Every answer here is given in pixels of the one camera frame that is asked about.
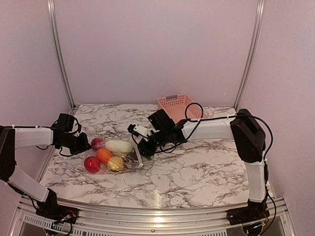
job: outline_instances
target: apple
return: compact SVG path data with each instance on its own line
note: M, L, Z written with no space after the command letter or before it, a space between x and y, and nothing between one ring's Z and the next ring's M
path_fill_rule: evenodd
M96 173L100 168L100 161L96 156L89 156L84 160L84 167L90 173Z
M105 142L103 139L95 138L91 142L92 149L94 151L99 150L100 148L105 147Z

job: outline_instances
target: plastic basket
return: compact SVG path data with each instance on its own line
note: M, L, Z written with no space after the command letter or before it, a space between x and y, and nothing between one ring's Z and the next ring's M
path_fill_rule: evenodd
M157 99L158 108L164 109L175 123L185 119L186 107L194 102L187 94L178 94ZM188 108L187 116L190 119L201 118L201 109L197 105L191 105Z

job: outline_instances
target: plastic bag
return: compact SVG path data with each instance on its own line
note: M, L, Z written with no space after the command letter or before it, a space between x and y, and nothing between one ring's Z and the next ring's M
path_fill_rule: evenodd
M142 157L131 135L115 139L93 139L85 152L84 169L90 174L118 174L141 169Z

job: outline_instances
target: orange fruit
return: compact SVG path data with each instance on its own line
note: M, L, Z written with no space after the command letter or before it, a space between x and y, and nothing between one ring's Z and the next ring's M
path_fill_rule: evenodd
M98 160L100 160L102 163L107 164L108 160L113 156L113 153L105 148L100 148L96 152L96 157Z

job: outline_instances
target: pink wall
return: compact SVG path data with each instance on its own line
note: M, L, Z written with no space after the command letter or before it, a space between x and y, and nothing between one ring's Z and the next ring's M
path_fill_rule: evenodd
M51 125L69 106L54 51L46 1L0 1L0 124ZM47 152L16 153L36 177ZM19 195L0 182L0 235L7 235Z
M275 144L272 185L298 236L315 232L315 1L268 0L241 107L264 118Z
M76 103L156 103L188 93L233 106L255 0L56 1Z

